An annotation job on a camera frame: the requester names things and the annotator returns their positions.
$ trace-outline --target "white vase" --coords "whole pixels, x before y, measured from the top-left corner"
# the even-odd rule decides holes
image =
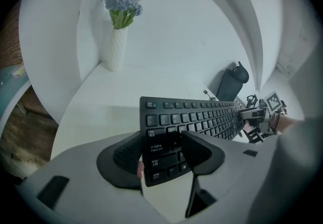
[[[107,68],[112,72],[122,69],[126,54],[128,28],[113,29],[112,36],[107,49]]]

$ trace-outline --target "flower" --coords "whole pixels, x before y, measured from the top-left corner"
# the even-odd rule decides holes
[[[101,0],[110,11],[112,23],[116,29],[125,28],[133,22],[135,16],[142,14],[139,0]]]

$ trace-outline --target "chair backrest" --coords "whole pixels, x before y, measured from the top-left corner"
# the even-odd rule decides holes
[[[216,97],[220,101],[234,101],[242,89],[242,82],[233,77],[232,71],[226,69],[223,74]]]
[[[239,66],[233,69],[232,76],[236,79],[241,81],[242,83],[247,83],[249,80],[249,73],[247,70],[242,66],[239,61]]]

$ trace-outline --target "keyboard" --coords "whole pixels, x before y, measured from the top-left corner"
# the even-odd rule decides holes
[[[232,140],[242,129],[236,102],[140,98],[140,131],[146,186],[158,185],[191,169],[181,152],[181,132]]]

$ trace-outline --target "wooden floor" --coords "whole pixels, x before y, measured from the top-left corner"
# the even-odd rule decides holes
[[[49,162],[58,124],[32,87],[21,102],[28,113],[17,107],[12,111],[0,140],[0,161],[8,173],[23,179]]]

